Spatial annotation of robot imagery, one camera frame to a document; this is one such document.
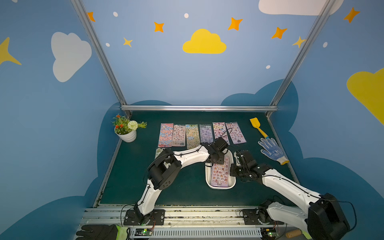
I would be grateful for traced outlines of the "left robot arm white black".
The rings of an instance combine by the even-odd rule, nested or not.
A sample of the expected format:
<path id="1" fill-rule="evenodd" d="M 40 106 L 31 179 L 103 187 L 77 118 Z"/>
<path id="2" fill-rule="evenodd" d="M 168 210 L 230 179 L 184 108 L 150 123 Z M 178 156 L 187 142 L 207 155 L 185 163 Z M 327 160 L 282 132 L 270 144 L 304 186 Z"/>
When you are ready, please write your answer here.
<path id="1" fill-rule="evenodd" d="M 222 164 L 228 147 L 228 143 L 220 137 L 212 143 L 201 143 L 181 152 L 163 150 L 149 165 L 146 188 L 134 206 L 138 223 L 142 225 L 149 221 L 162 190 L 175 181 L 182 168 L 196 163 Z"/>

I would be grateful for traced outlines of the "light pink sticker sheet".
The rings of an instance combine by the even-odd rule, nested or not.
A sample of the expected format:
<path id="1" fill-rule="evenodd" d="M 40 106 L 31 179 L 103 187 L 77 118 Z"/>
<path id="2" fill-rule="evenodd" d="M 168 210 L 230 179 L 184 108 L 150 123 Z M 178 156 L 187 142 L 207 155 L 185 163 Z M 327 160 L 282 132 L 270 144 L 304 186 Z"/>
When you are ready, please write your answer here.
<path id="1" fill-rule="evenodd" d="M 229 186 L 230 158 L 225 157 L 223 164 L 213 164 L 210 184 L 213 187 L 226 188 Z"/>

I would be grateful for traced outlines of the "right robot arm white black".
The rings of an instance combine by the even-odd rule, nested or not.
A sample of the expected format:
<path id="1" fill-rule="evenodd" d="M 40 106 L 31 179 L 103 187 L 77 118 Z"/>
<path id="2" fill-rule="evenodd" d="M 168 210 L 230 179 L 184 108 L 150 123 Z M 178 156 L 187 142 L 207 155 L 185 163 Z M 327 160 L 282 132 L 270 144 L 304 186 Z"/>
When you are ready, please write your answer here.
<path id="1" fill-rule="evenodd" d="M 340 204 L 342 201 L 326 193 L 321 195 L 285 177 L 276 169 L 258 164 L 249 151 L 234 154 L 231 176 L 256 181 L 271 188 L 295 204 L 265 204 L 271 220 L 283 222 L 308 233 L 314 240 L 340 240 L 354 230 Z"/>

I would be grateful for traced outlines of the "pink bear sticker sheet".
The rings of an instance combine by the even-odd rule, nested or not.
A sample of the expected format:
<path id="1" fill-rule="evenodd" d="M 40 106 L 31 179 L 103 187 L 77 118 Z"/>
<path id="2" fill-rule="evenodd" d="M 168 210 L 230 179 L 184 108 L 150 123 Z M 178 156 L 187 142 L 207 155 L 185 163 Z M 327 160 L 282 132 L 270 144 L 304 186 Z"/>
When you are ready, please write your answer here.
<path id="1" fill-rule="evenodd" d="M 247 142 L 237 122 L 226 123 L 226 127 L 229 130 L 230 137 L 235 145 Z"/>

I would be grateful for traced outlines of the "pale green sticker sheet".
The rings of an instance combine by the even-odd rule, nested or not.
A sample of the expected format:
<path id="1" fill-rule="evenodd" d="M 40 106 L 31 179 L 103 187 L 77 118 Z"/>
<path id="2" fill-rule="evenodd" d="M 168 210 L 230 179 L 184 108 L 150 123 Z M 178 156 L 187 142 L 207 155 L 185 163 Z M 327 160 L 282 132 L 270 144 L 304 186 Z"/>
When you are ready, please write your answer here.
<path id="1" fill-rule="evenodd" d="M 157 158 L 162 152 L 164 148 L 157 148 L 155 158 Z"/>

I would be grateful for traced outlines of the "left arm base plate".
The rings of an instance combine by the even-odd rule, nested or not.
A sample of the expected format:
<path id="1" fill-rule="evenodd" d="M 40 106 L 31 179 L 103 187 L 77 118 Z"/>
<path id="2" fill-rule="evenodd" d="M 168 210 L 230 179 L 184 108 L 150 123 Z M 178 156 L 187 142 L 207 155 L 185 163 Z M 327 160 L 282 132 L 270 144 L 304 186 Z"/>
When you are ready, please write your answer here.
<path id="1" fill-rule="evenodd" d="M 124 226 L 163 226 L 165 210 L 153 210 L 144 216 L 141 213 L 137 213 L 134 209 L 129 209 L 123 220 Z"/>

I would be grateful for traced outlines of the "white plastic storage box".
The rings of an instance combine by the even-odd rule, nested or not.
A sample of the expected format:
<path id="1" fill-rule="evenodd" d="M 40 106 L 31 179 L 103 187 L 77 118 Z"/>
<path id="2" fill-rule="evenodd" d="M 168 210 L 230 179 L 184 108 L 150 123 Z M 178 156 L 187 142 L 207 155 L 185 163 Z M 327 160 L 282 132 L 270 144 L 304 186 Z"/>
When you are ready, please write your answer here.
<path id="1" fill-rule="evenodd" d="M 228 151 L 226 154 L 225 154 L 225 157 L 229 157 L 230 158 L 230 170 L 231 170 L 231 165 L 234 163 L 234 159 L 233 159 L 233 154 Z M 226 187 L 226 188 L 218 188 L 218 187 L 213 187 L 211 186 L 210 184 L 210 180 L 211 180 L 211 168 L 212 167 L 205 167 L 205 171 L 206 171 L 206 183 L 207 185 L 211 188 L 211 189 L 215 189 L 215 190 L 229 190 L 231 188 L 233 188 L 236 184 L 236 177 L 232 177 L 230 175 L 231 171 L 229 171 L 229 186 Z"/>

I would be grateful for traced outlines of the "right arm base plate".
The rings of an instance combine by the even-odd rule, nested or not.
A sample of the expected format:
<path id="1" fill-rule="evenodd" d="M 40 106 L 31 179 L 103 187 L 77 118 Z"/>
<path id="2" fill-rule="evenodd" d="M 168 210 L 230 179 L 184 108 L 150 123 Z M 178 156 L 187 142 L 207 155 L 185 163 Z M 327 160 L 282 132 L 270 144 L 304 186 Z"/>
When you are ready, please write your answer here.
<path id="1" fill-rule="evenodd" d="M 241 216 L 245 225 L 283 225 L 284 222 L 274 221 L 264 208 L 243 209 Z"/>

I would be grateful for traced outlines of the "green panda sticker sheet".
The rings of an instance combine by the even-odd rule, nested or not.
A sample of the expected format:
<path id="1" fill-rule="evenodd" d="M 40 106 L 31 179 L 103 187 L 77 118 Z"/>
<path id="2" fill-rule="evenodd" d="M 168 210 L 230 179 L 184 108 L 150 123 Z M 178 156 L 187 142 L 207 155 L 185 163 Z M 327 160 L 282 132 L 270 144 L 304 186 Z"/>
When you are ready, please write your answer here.
<path id="1" fill-rule="evenodd" d="M 186 125 L 187 149 L 193 149 L 200 145 L 198 125 Z"/>

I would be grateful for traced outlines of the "pink blue cat sticker sheet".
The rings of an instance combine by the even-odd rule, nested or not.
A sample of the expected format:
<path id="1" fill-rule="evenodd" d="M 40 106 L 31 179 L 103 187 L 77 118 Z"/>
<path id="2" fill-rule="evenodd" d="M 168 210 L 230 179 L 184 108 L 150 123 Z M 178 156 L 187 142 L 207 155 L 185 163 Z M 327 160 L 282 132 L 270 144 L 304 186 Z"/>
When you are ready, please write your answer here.
<path id="1" fill-rule="evenodd" d="M 158 142 L 159 148 L 172 147 L 173 129 L 174 129 L 174 124 L 161 123 L 159 142 Z"/>

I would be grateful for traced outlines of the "purple sticker sheet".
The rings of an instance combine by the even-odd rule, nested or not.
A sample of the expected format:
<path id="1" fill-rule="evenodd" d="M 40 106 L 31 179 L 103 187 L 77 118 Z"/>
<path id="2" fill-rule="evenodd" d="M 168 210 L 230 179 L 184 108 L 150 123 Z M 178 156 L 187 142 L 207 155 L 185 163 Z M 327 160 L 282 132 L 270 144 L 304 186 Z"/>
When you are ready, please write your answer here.
<path id="1" fill-rule="evenodd" d="M 212 143 L 214 141 L 212 126 L 211 125 L 200 125 L 200 142 L 201 143 Z"/>

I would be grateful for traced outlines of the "pink bonbon drop sticker sheet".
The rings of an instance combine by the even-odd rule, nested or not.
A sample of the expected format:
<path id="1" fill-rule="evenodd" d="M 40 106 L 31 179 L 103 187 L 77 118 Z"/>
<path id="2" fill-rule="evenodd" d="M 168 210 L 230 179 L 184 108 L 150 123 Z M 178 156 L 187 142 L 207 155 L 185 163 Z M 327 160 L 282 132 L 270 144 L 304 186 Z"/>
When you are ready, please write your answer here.
<path id="1" fill-rule="evenodd" d="M 185 125 L 174 125 L 172 146 L 173 147 L 186 146 L 186 126 Z"/>

